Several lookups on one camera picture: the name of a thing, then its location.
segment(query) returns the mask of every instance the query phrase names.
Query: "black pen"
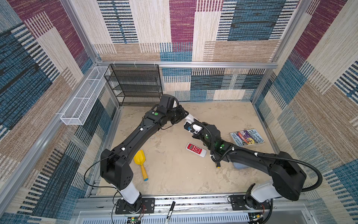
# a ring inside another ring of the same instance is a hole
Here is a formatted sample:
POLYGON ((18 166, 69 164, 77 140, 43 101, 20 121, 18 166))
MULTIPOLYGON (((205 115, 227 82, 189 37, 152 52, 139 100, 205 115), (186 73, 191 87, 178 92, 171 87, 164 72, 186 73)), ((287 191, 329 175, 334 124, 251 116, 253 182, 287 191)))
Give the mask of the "black pen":
POLYGON ((175 205, 175 201, 173 201, 173 203, 171 204, 171 207, 170 207, 170 210, 169 210, 168 216, 166 217, 165 224, 168 224, 168 223, 169 223, 169 220, 170 220, 171 214, 173 213, 174 205, 175 205))

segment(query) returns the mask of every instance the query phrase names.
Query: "metal vent grille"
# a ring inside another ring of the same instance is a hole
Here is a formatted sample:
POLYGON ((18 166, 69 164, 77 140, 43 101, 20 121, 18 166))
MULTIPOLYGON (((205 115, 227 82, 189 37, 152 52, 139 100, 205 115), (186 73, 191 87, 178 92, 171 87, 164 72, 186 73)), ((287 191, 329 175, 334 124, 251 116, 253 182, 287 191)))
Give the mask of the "metal vent grille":
POLYGON ((61 120, 65 125, 83 125, 95 104, 109 74, 107 67, 95 67, 66 108, 61 120))
MULTIPOLYGON (((142 218, 142 224, 163 224, 166 215, 148 215, 142 218)), ((127 216, 113 217, 115 224, 126 224, 127 216)), ((245 223, 249 221, 247 213, 230 214, 193 214, 172 215, 169 223, 172 224, 205 224, 205 223, 245 223)), ((108 218, 85 218, 83 224, 112 224, 111 217, 108 218)))

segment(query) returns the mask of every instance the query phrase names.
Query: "patterned wallpaper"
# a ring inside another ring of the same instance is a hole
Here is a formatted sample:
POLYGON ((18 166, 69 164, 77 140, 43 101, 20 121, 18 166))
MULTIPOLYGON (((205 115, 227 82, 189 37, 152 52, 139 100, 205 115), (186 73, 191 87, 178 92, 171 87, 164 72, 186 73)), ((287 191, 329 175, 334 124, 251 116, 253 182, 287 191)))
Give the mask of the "patterned wallpaper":
POLYGON ((60 0, 0 0, 0 188, 90 65, 60 0))
MULTIPOLYGON (((62 124, 0 223, 69 223, 87 190, 84 173, 98 161, 115 111, 104 87, 83 126, 62 124)), ((94 169, 86 174, 87 182, 94 169)))
POLYGON ((251 100, 265 69, 160 68, 163 93, 179 101, 251 100))
POLYGON ((305 195, 324 224, 358 221, 357 9, 313 0, 255 104, 276 148, 322 172, 305 195))
POLYGON ((102 60, 270 62, 299 0, 72 0, 102 60))

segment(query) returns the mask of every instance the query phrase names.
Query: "red remote control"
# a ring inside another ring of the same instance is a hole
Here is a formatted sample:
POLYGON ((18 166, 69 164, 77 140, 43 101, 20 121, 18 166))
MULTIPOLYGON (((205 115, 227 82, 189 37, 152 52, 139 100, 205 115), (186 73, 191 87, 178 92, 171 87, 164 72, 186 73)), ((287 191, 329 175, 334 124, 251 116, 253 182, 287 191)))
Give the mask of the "red remote control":
POLYGON ((188 143, 187 145, 187 150, 201 156, 201 157, 204 157, 206 155, 206 150, 203 149, 203 148, 200 148, 192 143, 188 143))

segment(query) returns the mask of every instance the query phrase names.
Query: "table surface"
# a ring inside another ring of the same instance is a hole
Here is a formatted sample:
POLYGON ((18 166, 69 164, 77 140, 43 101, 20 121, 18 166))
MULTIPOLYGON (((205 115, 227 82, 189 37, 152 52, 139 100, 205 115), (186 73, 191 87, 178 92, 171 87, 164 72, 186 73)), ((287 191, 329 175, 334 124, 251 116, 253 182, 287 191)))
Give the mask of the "table surface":
MULTIPOLYGON (((256 129, 264 143, 249 146, 259 152, 273 153, 267 135, 250 102, 180 103, 201 122, 214 124, 222 139, 232 142, 230 132, 256 129)), ((119 145, 139 125, 148 107, 124 107, 112 148, 119 145)), ((237 170, 233 163, 221 162, 216 168, 210 153, 202 158, 186 150, 189 142, 204 147, 183 127, 185 120, 167 130, 159 130, 142 146, 148 181, 143 181, 141 168, 131 162, 133 182, 143 195, 246 192, 252 183, 270 176, 254 168, 237 170)), ((100 186, 110 186, 103 178, 100 186)), ((101 188, 97 195, 113 195, 115 189, 101 188)))

